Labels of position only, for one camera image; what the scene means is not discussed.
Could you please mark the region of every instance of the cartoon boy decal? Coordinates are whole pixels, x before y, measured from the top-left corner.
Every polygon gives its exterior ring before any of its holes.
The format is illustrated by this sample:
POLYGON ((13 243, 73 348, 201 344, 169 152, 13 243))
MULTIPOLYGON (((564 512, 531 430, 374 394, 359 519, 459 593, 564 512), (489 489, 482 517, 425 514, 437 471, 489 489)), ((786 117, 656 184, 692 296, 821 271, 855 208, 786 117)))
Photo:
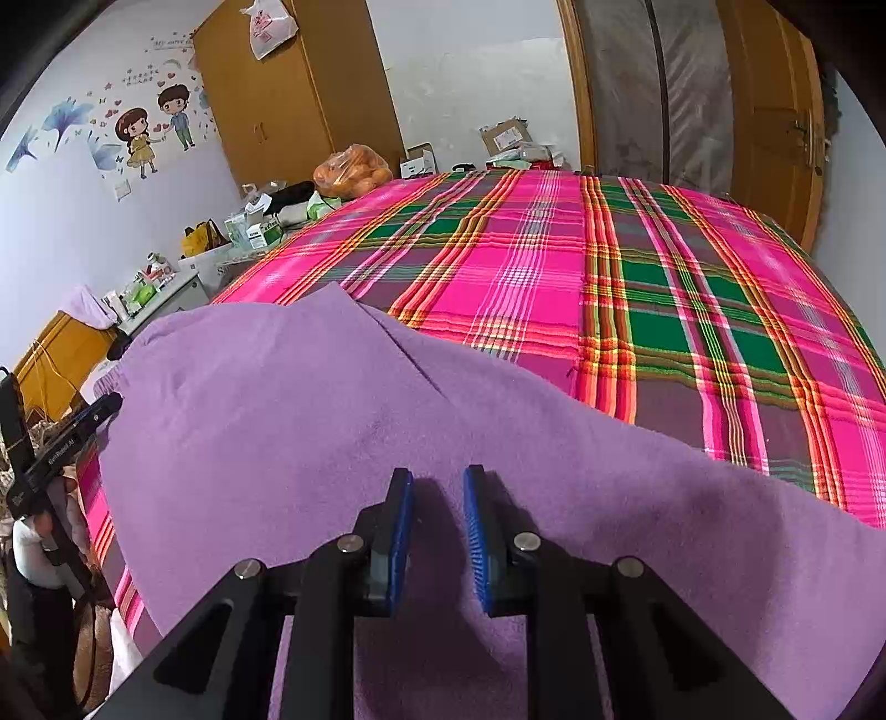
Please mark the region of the cartoon boy decal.
POLYGON ((188 114, 184 112, 185 108, 188 106, 189 97, 190 90, 184 85, 173 85, 172 87, 163 90, 163 92, 160 93, 159 98, 157 98, 157 104, 163 108, 163 112, 172 115, 172 120, 170 122, 175 129, 175 134, 178 136, 178 139, 182 141, 185 150, 188 149, 189 145, 190 147, 194 146, 194 141, 190 139, 188 114))
POLYGON ((143 107, 134 107, 127 110, 117 120, 117 137, 126 143, 129 150, 129 160, 126 164, 131 168, 140 168, 142 170, 142 179, 144 180, 144 166, 150 165, 151 172, 157 172, 154 167, 154 151, 151 149, 151 143, 162 140, 152 140, 148 135, 148 111, 143 107))

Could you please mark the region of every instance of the purple towel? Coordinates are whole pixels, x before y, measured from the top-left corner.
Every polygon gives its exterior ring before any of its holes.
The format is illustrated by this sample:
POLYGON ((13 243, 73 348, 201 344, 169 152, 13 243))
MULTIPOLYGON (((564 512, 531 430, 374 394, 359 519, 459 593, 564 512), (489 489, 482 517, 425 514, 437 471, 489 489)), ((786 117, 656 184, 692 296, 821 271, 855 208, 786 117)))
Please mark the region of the purple towel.
POLYGON ((801 720, 833 720, 886 641, 881 531, 337 286, 163 318, 120 391, 102 476, 161 632, 237 560, 284 563, 346 532, 395 466, 420 479, 398 615, 358 621, 360 718, 525 716, 523 623, 484 617, 473 591, 469 463, 573 554, 645 559, 801 720))

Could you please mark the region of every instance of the white wall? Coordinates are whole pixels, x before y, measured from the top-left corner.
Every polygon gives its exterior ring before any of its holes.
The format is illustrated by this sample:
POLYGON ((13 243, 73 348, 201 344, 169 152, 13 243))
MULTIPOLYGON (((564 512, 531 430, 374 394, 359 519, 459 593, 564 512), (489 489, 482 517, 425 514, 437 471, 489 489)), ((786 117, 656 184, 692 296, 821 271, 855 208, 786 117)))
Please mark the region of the white wall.
POLYGON ((555 0, 368 0, 406 147, 439 169, 482 167, 478 129, 513 116, 579 167, 569 61, 555 0))
POLYGON ((886 145, 843 77, 813 256, 886 357, 886 145))
POLYGON ((212 138, 156 177, 135 180, 119 203, 81 137, 4 170, 28 126, 39 126, 72 87, 104 80, 109 67, 116 72, 128 59, 144 63, 152 36, 189 32, 218 3, 118 0, 58 55, 0 137, 0 364, 18 362, 75 285, 98 294, 122 287, 149 252, 177 258, 186 226, 210 216, 220 222, 237 206, 237 187, 212 138))

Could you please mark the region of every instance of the metal screw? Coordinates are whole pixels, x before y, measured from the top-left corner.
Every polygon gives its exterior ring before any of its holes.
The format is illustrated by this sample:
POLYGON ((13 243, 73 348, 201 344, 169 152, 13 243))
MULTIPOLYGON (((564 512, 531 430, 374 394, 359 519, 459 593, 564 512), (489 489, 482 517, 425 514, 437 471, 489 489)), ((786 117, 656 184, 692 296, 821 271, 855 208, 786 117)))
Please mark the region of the metal screw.
POLYGON ((359 535, 342 535, 336 545, 342 552, 358 552, 363 548, 363 538, 359 535))
POLYGON ((541 538, 535 533, 517 533, 514 535, 514 546, 523 552, 535 552, 541 547, 541 538))
POLYGON ((248 580, 250 577, 255 577, 260 572, 261 563, 255 558, 240 560, 234 566, 234 575, 239 577, 241 580, 248 580))
POLYGON ((624 577, 640 577, 643 574, 643 570, 646 569, 646 566, 643 565, 643 561, 639 558, 622 558, 616 563, 616 568, 618 572, 624 577))

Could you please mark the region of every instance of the colorful striped blanket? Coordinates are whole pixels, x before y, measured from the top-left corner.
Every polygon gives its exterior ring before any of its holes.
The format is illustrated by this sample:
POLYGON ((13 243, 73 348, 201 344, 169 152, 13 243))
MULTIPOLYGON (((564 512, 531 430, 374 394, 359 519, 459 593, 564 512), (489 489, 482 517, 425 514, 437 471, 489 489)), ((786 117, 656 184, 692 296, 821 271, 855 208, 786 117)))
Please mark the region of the colorful striped blanket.
MULTIPOLYGON (((555 171, 395 181, 297 232, 216 302, 287 304, 330 282, 886 527, 882 363, 809 257, 748 209, 555 171)), ((91 496, 105 574, 150 646, 100 488, 91 496)))

